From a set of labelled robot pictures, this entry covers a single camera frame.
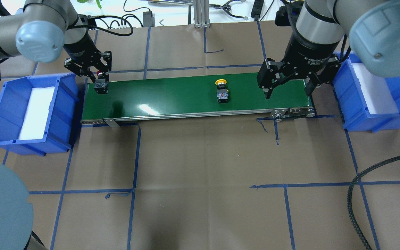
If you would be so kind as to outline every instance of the white bin bottom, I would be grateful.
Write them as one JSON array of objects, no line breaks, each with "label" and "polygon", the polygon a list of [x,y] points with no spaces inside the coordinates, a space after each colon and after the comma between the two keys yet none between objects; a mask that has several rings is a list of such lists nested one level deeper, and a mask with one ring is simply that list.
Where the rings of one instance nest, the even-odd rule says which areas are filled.
[{"label": "white bin bottom", "polygon": [[399,112],[385,78],[371,74],[363,63],[353,63],[370,114]]},{"label": "white bin bottom", "polygon": [[19,140],[42,139],[46,129],[49,106],[55,87],[34,87],[24,116]]}]

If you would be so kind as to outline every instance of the green object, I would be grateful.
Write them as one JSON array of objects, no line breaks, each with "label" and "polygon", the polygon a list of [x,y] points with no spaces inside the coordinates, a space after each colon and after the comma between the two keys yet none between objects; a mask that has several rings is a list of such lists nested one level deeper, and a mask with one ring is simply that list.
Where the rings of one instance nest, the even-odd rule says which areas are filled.
[{"label": "green object", "polygon": [[[304,80],[289,81],[273,91],[270,100],[257,86],[257,73],[109,82],[107,94],[97,95],[93,84],[86,90],[83,124],[103,119],[149,120],[253,114],[273,109],[312,107]],[[229,102],[217,101],[218,79],[225,79]]]},{"label": "green object", "polygon": [[[87,3],[90,0],[76,0],[76,1],[79,3]],[[97,0],[97,5],[98,5],[98,8],[101,8],[100,0]]]}]

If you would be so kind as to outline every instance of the green conveyor belt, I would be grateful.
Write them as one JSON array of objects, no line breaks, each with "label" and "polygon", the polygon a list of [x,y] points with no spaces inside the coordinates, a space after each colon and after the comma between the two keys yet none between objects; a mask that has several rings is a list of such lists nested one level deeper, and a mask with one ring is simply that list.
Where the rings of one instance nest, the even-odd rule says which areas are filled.
[{"label": "green conveyor belt", "polygon": [[[273,109],[310,107],[303,80],[289,81],[273,91],[270,100],[257,86],[257,73],[109,82],[107,94],[86,90],[83,123],[113,118],[146,120],[270,112]],[[225,79],[229,102],[217,102],[217,79]]]}]

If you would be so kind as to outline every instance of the blue bin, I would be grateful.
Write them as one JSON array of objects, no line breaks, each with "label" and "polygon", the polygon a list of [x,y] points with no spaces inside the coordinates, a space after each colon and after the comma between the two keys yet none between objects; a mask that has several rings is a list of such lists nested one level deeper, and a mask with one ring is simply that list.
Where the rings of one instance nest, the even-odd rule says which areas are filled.
[{"label": "blue bin", "polygon": [[397,111],[389,114],[371,114],[360,81],[357,78],[353,65],[361,63],[355,54],[342,63],[339,72],[333,80],[336,95],[339,100],[345,124],[349,131],[367,131],[374,133],[380,130],[395,130],[400,128],[400,76],[385,78],[391,96],[396,104]]},{"label": "blue bin", "polygon": [[[33,88],[55,87],[43,138],[19,140]],[[0,94],[0,148],[19,155],[67,152],[73,112],[78,102],[75,74],[27,76],[3,84]]]}]

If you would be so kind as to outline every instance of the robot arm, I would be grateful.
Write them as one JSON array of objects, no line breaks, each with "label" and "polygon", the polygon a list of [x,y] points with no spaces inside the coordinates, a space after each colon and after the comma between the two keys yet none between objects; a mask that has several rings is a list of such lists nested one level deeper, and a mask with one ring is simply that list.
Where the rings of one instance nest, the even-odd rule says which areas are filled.
[{"label": "robot arm", "polygon": [[276,24],[282,23],[293,30],[284,58],[266,59],[257,76],[267,99],[275,87],[292,79],[309,78],[308,96],[330,83],[340,66],[333,52],[344,34],[371,73],[400,76],[400,0],[293,2],[277,13]]},{"label": "robot arm", "polygon": [[0,17],[0,60],[22,54],[33,61],[52,62],[64,47],[70,56],[66,68],[95,82],[89,70],[94,66],[99,78],[108,81],[111,52],[101,53],[80,25],[83,22],[69,0],[27,0],[22,14]]}]

